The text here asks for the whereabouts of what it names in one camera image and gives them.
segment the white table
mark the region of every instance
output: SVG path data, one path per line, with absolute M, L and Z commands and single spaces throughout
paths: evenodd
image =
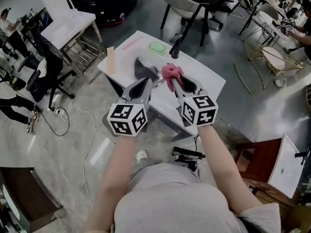
M 268 181 L 269 185 L 289 198 L 292 198 L 295 193 L 303 169 L 302 158 L 295 158 L 296 153 L 299 153 L 298 149 L 285 135 Z
M 283 40 L 288 41 L 289 37 L 286 36 L 285 34 L 283 34 L 281 32 L 281 29 L 279 29 L 273 25 L 273 23 L 272 23 L 273 18 L 271 16 L 269 16 L 267 13 L 264 13 L 263 11 L 259 11 L 259 15 L 260 15 L 262 21 L 265 22 L 272 29 L 272 31 L 275 32 L 279 36 L 279 38 L 282 38 Z
M 164 45 L 167 48 L 166 53 L 159 56 L 149 50 L 148 47 L 152 42 L 158 42 Z M 155 66 L 159 71 L 167 63 L 173 63 L 176 66 L 181 66 L 185 75 L 189 75 L 199 81 L 208 94 L 216 100 L 225 84 L 225 80 L 183 52 L 180 52 L 178 59 L 173 59 L 169 55 L 170 49 L 171 46 L 169 44 L 143 32 L 136 31 L 115 49 L 115 68 L 117 72 L 108 75 L 108 77 L 125 88 L 137 80 L 134 76 L 134 61 L 137 57 L 143 61 L 144 65 L 148 67 Z M 107 58 L 101 61 L 97 67 L 105 73 Z M 157 113 L 168 119 L 169 122 L 177 125 L 182 132 L 186 132 L 192 136 L 198 135 L 196 127 L 184 126 L 182 118 L 176 110 L 180 105 L 175 94 L 168 89 L 166 82 L 161 83 L 152 90 L 149 105 Z
M 72 11 L 72 15 L 62 21 L 52 22 L 41 35 L 61 50 L 75 35 L 85 30 L 96 19 L 94 14 Z
M 103 40 L 95 23 L 95 19 L 96 16 L 94 14 L 74 9 L 71 10 L 70 15 L 64 17 L 63 20 L 53 21 L 41 35 L 50 41 L 60 51 L 61 55 L 73 65 L 73 61 L 64 51 L 64 47 L 77 39 L 88 26 L 93 26 L 97 38 L 104 49 Z

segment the gray floor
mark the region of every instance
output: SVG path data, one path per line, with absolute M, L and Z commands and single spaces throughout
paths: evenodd
M 138 0 L 137 7 L 123 24 L 100 28 L 105 44 L 117 47 L 136 30 L 169 42 L 180 28 L 180 17 L 171 11 L 165 28 L 161 31 L 159 28 L 165 8 L 163 0 Z M 241 16 L 241 13 L 246 15 L 238 9 L 233 14 Z M 233 66 L 234 61 L 246 57 L 244 44 L 238 36 L 246 19 L 224 14 L 217 16 L 225 22 L 223 30 L 210 31 L 206 36 L 205 46 L 199 47 L 202 24 L 200 21 L 195 23 L 185 39 L 182 51 L 226 79 L 218 98 L 219 116 L 223 119 L 221 123 L 227 123 L 229 129 L 235 128 L 251 141 L 274 139 L 287 134 L 299 150 L 304 150 L 308 144 L 309 111 L 303 87 L 308 80 L 281 90 L 271 84 L 267 90 L 259 90 L 254 95 L 249 95 Z M 217 25 L 214 23 L 210 24 L 210 27 L 215 26 Z M 268 70 L 260 61 L 259 66 L 262 73 Z M 88 72 L 86 77 L 92 77 L 94 71 L 96 70 Z M 31 73 L 31 70 L 24 68 L 21 76 L 27 80 Z M 241 64 L 241 73 L 252 88 L 260 88 L 259 78 L 246 60 Z M 65 89 L 75 93 L 76 99 L 69 100 L 60 96 L 56 101 L 57 105 L 66 108 L 70 116 L 89 111 L 95 117 L 97 132 L 85 164 L 90 197 L 94 201 L 102 171 L 116 140 L 101 120 L 117 96 L 104 75 L 100 75 L 91 85 L 82 77 L 70 77 L 65 82 Z M 26 91 L 22 91 L 22 94 L 31 98 Z M 58 133 L 64 132 L 67 128 L 66 122 L 49 114 L 46 110 L 47 102 L 48 97 L 45 97 L 39 103 L 43 114 Z M 57 214 L 59 219 L 40 232 L 78 232 L 90 211 L 82 162 L 94 134 L 92 117 L 87 113 L 75 116 L 70 121 L 68 134 L 64 137 L 54 135 L 43 118 L 35 124 L 34 135 L 27 135 L 25 127 L 8 120 L 2 113 L 0 120 L 0 165 L 34 166 L 37 176 L 51 195 L 58 203 L 64 205 L 64 210 Z M 194 149 L 192 138 L 171 143 L 170 140 L 175 135 L 170 128 L 156 120 L 150 125 L 147 133 L 139 136 L 138 149 L 146 149 L 150 157 L 161 160 L 169 160 L 170 150 L 174 145 Z M 202 151 L 200 142 L 198 151 Z M 208 164 L 199 161 L 199 168 L 201 179 L 211 182 Z

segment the white sneaker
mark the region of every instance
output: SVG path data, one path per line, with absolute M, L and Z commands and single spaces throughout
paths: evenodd
M 280 87 L 280 88 L 283 88 L 285 84 L 284 80 L 281 81 L 278 79 L 274 80 L 274 83 L 276 84 L 277 87 Z
M 136 160 L 140 163 L 141 159 L 148 158 L 147 152 L 145 150 L 140 150 L 136 154 Z
M 28 123 L 27 123 L 27 133 L 31 134 L 34 130 L 34 119 L 30 118 Z

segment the pink cloth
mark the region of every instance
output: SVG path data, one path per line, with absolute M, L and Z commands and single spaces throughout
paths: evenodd
M 183 69 L 181 69 L 181 67 L 176 67 L 173 63 L 162 67 L 162 77 L 166 81 L 167 86 L 171 92 L 174 92 L 172 78 L 176 78 L 180 86 L 184 85 L 180 79 L 180 74 L 184 74 Z

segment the wooden cabinet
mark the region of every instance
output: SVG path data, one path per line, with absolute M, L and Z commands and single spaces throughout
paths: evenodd
M 54 221 L 56 207 L 33 177 L 33 168 L 0 167 L 0 188 L 21 227 L 34 232 Z
M 255 187 L 292 198 L 302 168 L 301 158 L 291 140 L 283 138 L 263 142 L 239 144 L 235 158 L 242 178 Z

